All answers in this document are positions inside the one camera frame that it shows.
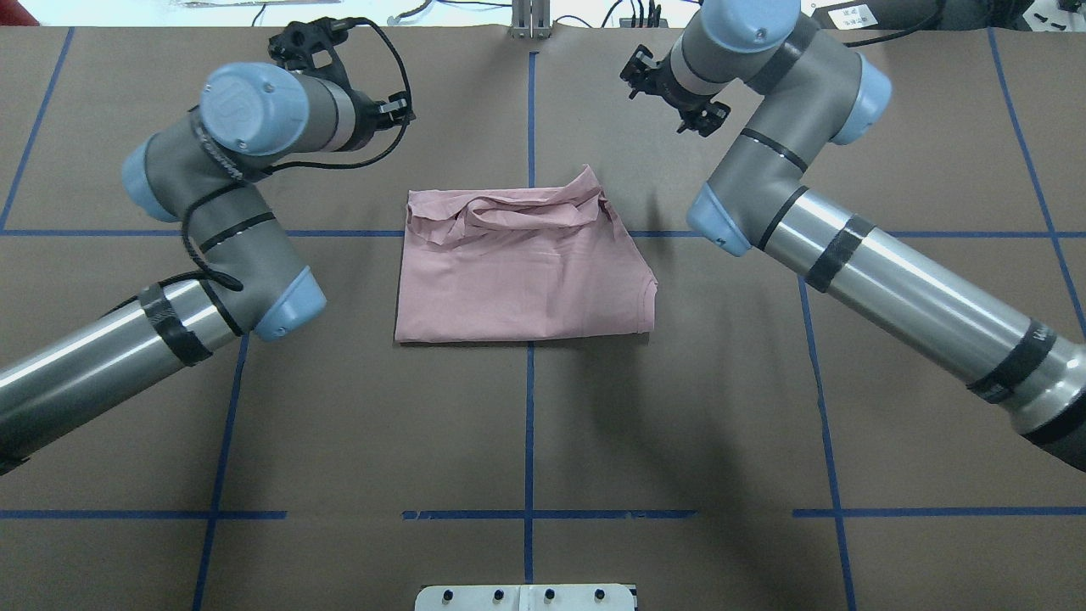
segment label sticker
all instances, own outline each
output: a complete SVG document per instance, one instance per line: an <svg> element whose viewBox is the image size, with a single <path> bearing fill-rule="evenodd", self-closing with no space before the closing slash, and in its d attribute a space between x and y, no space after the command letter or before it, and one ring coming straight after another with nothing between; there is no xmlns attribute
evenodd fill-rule
<svg viewBox="0 0 1086 611"><path fill-rule="evenodd" d="M830 11L830 18L837 29L858 29L870 25L877 25L879 20L867 4L848 7L847 9L836 9Z"/></svg>
<svg viewBox="0 0 1086 611"><path fill-rule="evenodd" d="M804 14L808 17L815 14L815 11L823 7L836 7L837 4L848 4L851 0L807 0L804 2Z"/></svg>

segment blue grid line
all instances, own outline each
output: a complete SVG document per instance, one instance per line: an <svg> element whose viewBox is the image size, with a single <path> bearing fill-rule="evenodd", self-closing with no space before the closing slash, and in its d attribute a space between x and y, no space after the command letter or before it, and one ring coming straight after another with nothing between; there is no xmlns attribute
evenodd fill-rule
<svg viewBox="0 0 1086 611"><path fill-rule="evenodd" d="M947 239L1084 239L1086 231L968 231L968 230L888 230L896 238L947 238ZM635 238L699 238L700 233L679 229L630 229ZM171 237L181 233L177 229L0 229L0 236L11 237ZM402 238L403 229L287 229L287 234L295 238Z"/></svg>
<svg viewBox="0 0 1086 611"><path fill-rule="evenodd" d="M516 509L405 511L405 522L426 520L523 520L526 512ZM686 520L693 510L654 509L533 509L532 520Z"/></svg>
<svg viewBox="0 0 1086 611"><path fill-rule="evenodd" d="M286 511L160 511L124 509L8 509L0 520L286 520Z"/></svg>
<svg viewBox="0 0 1086 611"><path fill-rule="evenodd" d="M1086 507L905 507L854 509L797 509L793 518L995 518L1086 515Z"/></svg>
<svg viewBox="0 0 1086 611"><path fill-rule="evenodd" d="M528 187L535 186L535 61L528 54ZM635 237L698 237L693 231L631 231ZM535 343L529 342L525 364L525 509L404 511L404 521L521 520L525 526L525 583L534 583L535 520L683 520L689 510L535 510Z"/></svg>
<svg viewBox="0 0 1086 611"><path fill-rule="evenodd" d="M853 587L853 568L848 559L848 540L845 537L845 517L841 508L841 491L837 486L837 468L833 459L833 440L830 435L830 416L825 407L825 392L822 386L822 369L819 367L818 347L815 344L815 324L811 321L810 300L803 277L799 282L799 303L804 311L804 328L807 332L807 352L815 372L815 387L818 391L818 411L822 419L822 451L825 456L825 471L830 480L830 499L833 502L833 519L837 529L837 553L841 556L841 573L845 581L845 599L848 610L856 611L856 591Z"/></svg>
<svg viewBox="0 0 1086 611"><path fill-rule="evenodd" d="M535 509L535 343L528 343L525 392L525 583L535 578L532 513Z"/></svg>
<svg viewBox="0 0 1086 611"><path fill-rule="evenodd" d="M215 470L215 488L211 499L211 515L207 518L207 531L204 534L203 551L200 555L200 572L197 574L195 593L192 595L192 611L200 611L203 606L204 587L207 584L207 570L211 567L211 552L215 544L215 526L219 520L219 504L223 500L223 484L226 481L226 462L230 456L230 440L233 437L233 422L238 413L238 399L241 397L241 375L245 369L245 357L249 353L249 335L241 336L238 348L238 364L233 369L233 386L230 390L230 407L226 412L226 425L223 428L223 444L218 453L218 468Z"/></svg>
<svg viewBox="0 0 1086 611"><path fill-rule="evenodd" d="M1060 238L1056 233L1056 224L1052 221L1052 214L1048 209L1048 202L1045 201L1045 192L1040 188L1040 178L1037 177L1037 168L1033 164L1033 155L1030 154L1030 147L1025 142L1025 135L1022 132L1022 125L1019 123L1018 113L1014 111L1014 101L1011 99L1010 88L1007 87L1007 76L1003 74L1003 62L999 58L999 44L996 42L996 30L988 28L988 44L992 47L992 59L996 63L996 75L999 77L999 87L1003 91L1003 101L1007 102L1007 112L1011 116L1011 125L1014 127L1014 136L1018 138L1019 148L1022 149L1022 157L1025 160L1026 169L1030 170L1030 180L1033 181L1033 190L1037 195L1037 204L1040 205L1040 213L1045 217L1045 226L1048 227L1049 237L1052 240L1052 247L1056 249L1056 257L1060 260L1060 271L1063 273L1063 281L1068 284L1068 293L1071 295L1071 303L1074 305L1075 317L1078 318L1078 330L1083 338L1086 338L1086 316L1083 315L1082 302L1078 300L1078 291L1075 282L1071 279L1071 270L1068 267L1068 259L1063 255L1063 247L1060 245Z"/></svg>
<svg viewBox="0 0 1086 611"><path fill-rule="evenodd" d="M895 238L1049 238L1048 231L886 231Z"/></svg>
<svg viewBox="0 0 1086 611"><path fill-rule="evenodd" d="M697 231L675 230L675 229L631 229L630 237L633 238L700 238L704 237Z"/></svg>
<svg viewBox="0 0 1086 611"><path fill-rule="evenodd" d="M30 136L26 139L26 145L23 148L23 156L20 157L18 166L15 168L15 177L12 179L11 188L8 190L8 199L4 201L3 209L0 211L0 229L3 229L4 225L8 224L8 215L11 214L11 206L15 203L15 194L18 192L18 182L23 179L23 171L26 169L27 162L30 161L30 151L34 150L34 142L38 139L38 129L41 128L41 122L46 118L46 110L49 107L49 101L53 97L53 89L56 88L56 80L60 78L61 68L64 66L64 60L67 58L74 36L75 28L70 27L67 35L64 37L64 46L61 47L61 53L56 58L56 65L53 66L53 75L49 77L46 96L41 100L41 105L38 106L38 115L34 118Z"/></svg>
<svg viewBox="0 0 1086 611"><path fill-rule="evenodd" d="M528 53L528 187L535 186L535 56Z"/></svg>
<svg viewBox="0 0 1086 611"><path fill-rule="evenodd" d="M0 236L60 238L180 237L177 229L0 229Z"/></svg>
<svg viewBox="0 0 1086 611"><path fill-rule="evenodd" d="M528 187L535 187L535 60L528 53ZM535 581L532 510L535 505L535 343L528 343L525 373L525 583Z"/></svg>
<svg viewBox="0 0 1086 611"><path fill-rule="evenodd" d="M403 229L287 229L293 238L402 238Z"/></svg>

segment robotic arm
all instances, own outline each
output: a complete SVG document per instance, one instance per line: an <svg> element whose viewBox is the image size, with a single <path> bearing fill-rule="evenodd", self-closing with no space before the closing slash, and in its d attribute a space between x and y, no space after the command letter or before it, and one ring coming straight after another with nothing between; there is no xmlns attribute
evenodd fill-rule
<svg viewBox="0 0 1086 611"><path fill-rule="evenodd" d="M374 27L400 66L405 90L387 102L352 89L336 53L356 25ZM321 51L331 63L317 66ZM294 22L270 38L268 52L278 66L232 63L213 72L200 105L125 161L129 195L151 216L181 221L200 270L148 285L0 371L0 474L235 338L255 331L275 341L324 309L313 272L253 182L287 167L361 167L383 157L414 118L411 87L400 55L365 18ZM395 141L363 163L273 165L293 152L357 150L397 125Z"/></svg>
<svg viewBox="0 0 1086 611"><path fill-rule="evenodd" d="M889 80L800 14L799 0L706 0L662 61L639 47L621 77L708 136L735 78L765 96L686 216L733 255L752 245L1002 406L1023 437L1086 471L1084 347L1019 314L800 182L826 142L874 124Z"/></svg>

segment wrinkled fabric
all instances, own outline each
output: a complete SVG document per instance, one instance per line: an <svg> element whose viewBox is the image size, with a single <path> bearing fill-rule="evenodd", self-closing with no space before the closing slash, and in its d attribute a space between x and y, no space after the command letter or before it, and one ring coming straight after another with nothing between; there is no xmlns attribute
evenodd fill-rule
<svg viewBox="0 0 1086 611"><path fill-rule="evenodd" d="M560 188L411 191L395 340L646 333L656 285L588 166Z"/></svg>

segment black cable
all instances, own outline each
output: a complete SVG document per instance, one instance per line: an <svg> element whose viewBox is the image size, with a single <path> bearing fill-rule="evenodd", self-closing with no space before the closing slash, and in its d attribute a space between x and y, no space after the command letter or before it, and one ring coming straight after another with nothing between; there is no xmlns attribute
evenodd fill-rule
<svg viewBox="0 0 1086 611"><path fill-rule="evenodd" d="M592 27L592 24L590 24L589 22L582 20L581 17L579 17L577 15L561 15L560 17L555 17L554 23L558 23L561 20L577 20L577 21L583 23L584 25L586 25L589 27Z"/></svg>
<svg viewBox="0 0 1086 611"><path fill-rule="evenodd" d="M225 187L219 187L214 191L194 201L192 205L190 205L185 211L185 215L181 217L181 243L185 244L185 252L189 253L189 257L192 258L192 262L197 264L197 267L200 267L200 270L203 271L209 279L214 280L223 284L223 288L227 290L232 290L235 292L245 288L245 284L241 283L241 280L231 276L230 273L227 273L225 271L219 271L217 269L212 269L211 266L207 265L207 262L204 260L202 256L200 256L200 254L197 252L195 246L192 245L192 238L189 237L189 224L192 220L192 213L195 212L200 206L220 195L224 195L232 190L240 189L244 186L245 182L231 182Z"/></svg>
<svg viewBox="0 0 1086 611"><path fill-rule="evenodd" d="M256 13L256 16L255 16L255 17L253 17L253 23L249 24L249 27L256 27L256 20L261 18L261 15L263 15L263 14L264 14L264 11L266 11L266 10L267 10L267 8L268 8L268 3L267 3L267 2L265 2L265 3L264 3L264 5L263 5L263 7L261 7L261 10L260 10L260 12L258 12L258 13Z"/></svg>
<svg viewBox="0 0 1086 611"><path fill-rule="evenodd" d="M604 23L599 24L599 27L607 27L607 20L610 18L611 13L614 13L615 9L618 9L618 5L621 4L621 3L622 3L622 0L615 0L615 3L611 4L611 8L607 9L607 14L604 15Z"/></svg>
<svg viewBox="0 0 1086 611"><path fill-rule="evenodd" d="M411 111L414 107L412 102L411 82L407 80L407 68L404 67L403 58L400 56L400 52L396 51L395 46L393 46L392 41L389 40L389 37L384 34L384 30L382 30L376 23L366 17L351 17L348 21L352 22L354 25L367 25L374 28L374 31L376 31L377 35L381 37L381 40L384 41L384 46L389 48L389 51L392 52L392 56L396 60L396 67L400 68L400 77L404 81L404 93L406 94L406 101L407 101L407 114L404 115L403 123L400 124L400 131L396 133L395 139L392 140L392 143L389 144L389 148L384 149L376 156L367 158L366 161L361 161L358 163L319 163L315 161L289 161L287 163L280 163L279 165L272 165L267 167L264 170L265 174L268 175L275 174L280 169L287 169L288 167L316 167L318 169L357 169L358 167L365 167L367 165L372 165L378 161L381 161L382 158L388 156L389 153L395 150L395 148L400 144L400 141L403 140L404 132L407 131L407 124L411 123L411 119L408 119L407 116L411 114Z"/></svg>
<svg viewBox="0 0 1086 611"><path fill-rule="evenodd" d="M185 281L185 280L203 280L203 279L207 279L207 275L204 273L203 271L185 271L184 273L177 273L176 276L169 276L168 278L159 280L155 283L157 283L162 288L166 288L167 285L169 285L172 283L177 283L179 281ZM116 313L117 310L124 308L125 305L131 303L132 301L136 301L137 298L139 298L138 294L134 294L134 295L129 296L128 298L125 298L121 303L117 303L116 305L114 305L113 308L110 308L109 313L102 315L99 318L103 319L105 317L109 317L110 315L112 315L112 314Z"/></svg>
<svg viewBox="0 0 1086 611"><path fill-rule="evenodd" d="M845 42L845 47L864 47L867 44L875 44L877 42L886 42L887 40L896 40L908 36L914 31L919 31L926 27L934 25L943 17L943 9L947 5L947 0L935 0L935 12L927 16L924 21L918 23L917 25L902 29L901 31L895 31L894 34L887 34L886 36L877 36L875 38L868 38L867 40L856 40L853 42Z"/></svg>
<svg viewBox="0 0 1086 611"><path fill-rule="evenodd" d="M399 22L400 20L405 20L407 17L414 17L415 15L417 15L417 14L421 13L422 11L425 11L426 8L429 7L430 4L433 4L433 0L424 0L424 2L421 4L419 4L418 7L415 7L414 9L412 9L409 11L404 11L403 13L400 13L399 15L396 15L396 16L394 16L392 18Z"/></svg>

